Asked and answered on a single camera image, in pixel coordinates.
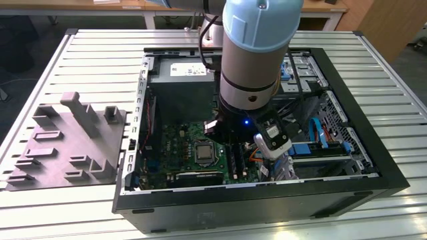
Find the motherboard chip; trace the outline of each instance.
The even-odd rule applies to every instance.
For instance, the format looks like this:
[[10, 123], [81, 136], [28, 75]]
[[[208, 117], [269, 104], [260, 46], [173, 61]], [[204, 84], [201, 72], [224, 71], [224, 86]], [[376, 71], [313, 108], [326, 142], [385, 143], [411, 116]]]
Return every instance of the motherboard chip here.
[[198, 159], [210, 159], [212, 158], [210, 146], [205, 145], [205, 146], [197, 147], [197, 158]]
[[198, 165], [209, 165], [214, 162], [214, 149], [210, 141], [194, 143], [194, 163]]

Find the motherboard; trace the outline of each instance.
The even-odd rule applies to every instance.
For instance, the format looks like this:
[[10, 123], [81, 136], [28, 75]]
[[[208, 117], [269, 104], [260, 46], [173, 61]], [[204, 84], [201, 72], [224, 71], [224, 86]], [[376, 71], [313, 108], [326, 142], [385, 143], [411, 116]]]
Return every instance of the motherboard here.
[[192, 187], [192, 181], [208, 185], [253, 183], [258, 181], [257, 165], [249, 162], [245, 176], [229, 174], [226, 146], [204, 136], [202, 122], [189, 122], [161, 126], [161, 149], [158, 160], [146, 161], [148, 182], [150, 189]]

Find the wooden table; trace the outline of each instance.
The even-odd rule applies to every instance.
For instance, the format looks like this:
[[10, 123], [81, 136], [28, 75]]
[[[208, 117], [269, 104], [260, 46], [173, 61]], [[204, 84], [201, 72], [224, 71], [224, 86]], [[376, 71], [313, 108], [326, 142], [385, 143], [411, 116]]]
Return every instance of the wooden table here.
[[[301, 18], [326, 19], [322, 30], [333, 31], [346, 11], [341, 0], [334, 5], [322, 0], [304, 0]], [[121, 0], [121, 3], [97, 5], [92, 0], [0, 0], [0, 15], [142, 16], [146, 29], [156, 29], [154, 16], [192, 16], [193, 12], [166, 8], [144, 0]]]

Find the floor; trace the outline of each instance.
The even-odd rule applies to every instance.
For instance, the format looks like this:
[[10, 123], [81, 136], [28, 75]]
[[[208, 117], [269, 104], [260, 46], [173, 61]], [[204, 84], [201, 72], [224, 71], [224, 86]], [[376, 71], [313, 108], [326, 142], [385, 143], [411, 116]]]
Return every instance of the floor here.
[[[0, 86], [10, 96], [6, 103], [0, 102], [0, 143], [21, 111], [36, 81], [42, 74], [62, 39], [65, 30], [68, 28], [145, 29], [144, 20], [138, 16], [61, 16], [57, 18], [57, 25], [50, 25], [45, 16], [32, 16], [30, 20], [38, 33], [38, 40], [28, 44], [29, 53], [34, 59], [34, 66], [18, 74], [10, 74], [0, 68]], [[166, 23], [166, 19], [162, 17], [156, 17], [154, 22], [158, 29], [182, 29], [190, 25], [190, 19], [186, 16], [170, 19], [169, 23]], [[411, 47], [407, 47], [391, 66], [419, 99], [427, 105], [427, 82], [424, 82], [427, 76], [427, 54], [415, 52]], [[14, 79], [25, 80], [1, 85], [1, 83]]]

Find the black cable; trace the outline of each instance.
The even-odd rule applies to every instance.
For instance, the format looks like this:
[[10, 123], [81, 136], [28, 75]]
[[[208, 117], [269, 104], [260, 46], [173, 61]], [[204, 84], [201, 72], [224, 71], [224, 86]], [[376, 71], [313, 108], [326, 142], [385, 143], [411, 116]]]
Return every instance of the black cable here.
[[205, 34], [206, 34], [206, 32], [208, 32], [212, 24], [214, 23], [216, 19], [218, 19], [218, 16], [214, 16], [214, 17], [212, 18], [210, 22], [208, 23], [208, 25], [206, 25], [205, 28], [202, 29], [202, 31], [201, 31], [201, 33], [200, 33], [200, 36], [198, 36], [198, 53], [200, 53], [201, 63], [202, 63], [202, 65], [204, 65], [204, 67], [205, 67], [206, 69], [214, 70], [214, 71], [217, 71], [217, 69], [214, 69], [214, 68], [212, 67], [212, 64], [206, 63], [205, 57], [204, 57], [204, 55], [202, 55], [201, 44], [202, 44], [202, 38], [204, 38], [204, 36], [205, 36]]

